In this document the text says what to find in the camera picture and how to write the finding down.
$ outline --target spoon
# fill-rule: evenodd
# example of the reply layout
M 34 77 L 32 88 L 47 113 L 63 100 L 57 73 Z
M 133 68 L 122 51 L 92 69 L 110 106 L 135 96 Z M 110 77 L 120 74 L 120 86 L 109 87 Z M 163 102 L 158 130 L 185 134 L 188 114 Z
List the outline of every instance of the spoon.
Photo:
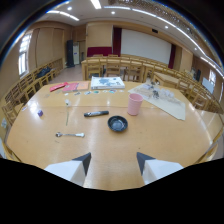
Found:
M 69 136 L 79 136 L 79 137 L 84 137 L 84 133 L 79 133 L 79 134 L 62 134 L 61 132 L 56 133 L 56 137 L 61 137 L 62 135 L 69 135 Z

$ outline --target handle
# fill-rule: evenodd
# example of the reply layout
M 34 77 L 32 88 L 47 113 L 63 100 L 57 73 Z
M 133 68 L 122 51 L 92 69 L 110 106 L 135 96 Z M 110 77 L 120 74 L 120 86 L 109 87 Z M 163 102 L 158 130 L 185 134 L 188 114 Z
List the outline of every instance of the handle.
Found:
M 84 133 L 79 133 L 79 134 L 63 134 L 63 135 L 68 135 L 68 136 L 77 136 L 77 137 L 84 137 L 85 134 Z
M 76 134 L 75 136 L 79 136 L 79 137 L 84 137 L 85 136 L 85 134 L 84 133 L 79 133 L 79 134 Z
M 106 111 L 84 113 L 84 117 L 93 117 L 93 116 L 99 116 L 99 115 L 104 115 L 104 114 L 109 114 L 109 111 L 106 110 Z

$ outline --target table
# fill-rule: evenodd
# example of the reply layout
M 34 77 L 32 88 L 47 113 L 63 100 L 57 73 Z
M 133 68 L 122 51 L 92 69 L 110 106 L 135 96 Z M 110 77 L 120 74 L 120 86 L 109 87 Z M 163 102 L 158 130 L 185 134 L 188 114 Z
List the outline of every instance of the table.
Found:
M 53 85 L 42 87 L 27 103 L 14 122 L 7 144 L 27 164 L 41 169 L 49 164 L 70 161 L 91 152 L 84 187 L 103 190 L 139 188 L 144 185 L 136 153 L 159 160 L 193 164 L 211 146 L 217 122 L 201 116 L 176 89 L 175 97 L 185 102 L 186 120 L 177 120 L 154 105 L 143 102 L 139 115 L 127 113 L 129 89 L 138 83 L 125 82 L 124 92 L 74 96 L 49 92 Z M 71 101 L 66 126 L 65 99 Z M 42 117 L 37 115 L 41 109 Z M 109 115 L 85 118 L 85 112 L 108 110 Z M 128 128 L 121 133 L 108 128 L 109 117 L 127 119 Z M 84 138 L 55 136 L 56 132 L 85 133 Z
M 176 88 L 179 79 L 171 77 L 169 75 L 161 74 L 159 72 L 154 72 L 153 82 L 158 81 L 161 86 Z

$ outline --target pink paper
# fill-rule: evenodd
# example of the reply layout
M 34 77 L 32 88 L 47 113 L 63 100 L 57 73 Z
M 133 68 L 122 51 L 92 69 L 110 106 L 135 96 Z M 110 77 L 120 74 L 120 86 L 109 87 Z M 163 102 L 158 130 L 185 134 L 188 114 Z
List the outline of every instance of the pink paper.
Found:
M 59 89 L 59 88 L 61 88 L 61 87 L 64 87 L 64 86 L 66 86 L 66 85 L 68 85 L 67 82 L 58 84 L 58 85 L 56 85 L 56 86 L 52 86 L 52 87 L 50 88 L 50 92 L 52 92 L 52 91 L 54 91 L 54 90 L 56 90 L 56 89 Z

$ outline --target book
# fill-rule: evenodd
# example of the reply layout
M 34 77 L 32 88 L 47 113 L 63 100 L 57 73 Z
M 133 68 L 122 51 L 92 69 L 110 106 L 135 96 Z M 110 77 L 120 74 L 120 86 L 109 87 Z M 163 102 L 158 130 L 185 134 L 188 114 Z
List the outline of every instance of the book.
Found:
M 56 85 L 56 86 L 52 86 L 52 87 L 50 88 L 50 92 L 52 92 L 52 91 L 54 91 L 54 90 L 56 90 L 56 89 L 62 88 L 62 87 L 64 87 L 64 86 L 66 86 L 66 85 L 68 85 L 67 82 L 58 84 L 58 85 Z
M 125 84 L 120 77 L 92 77 L 91 89 L 124 89 Z
M 70 83 L 64 87 L 62 92 L 63 93 L 74 92 L 77 90 L 78 85 L 79 85 L 79 83 L 77 83 L 77 82 Z
M 80 82 L 77 91 L 83 91 L 89 89 L 89 82 Z

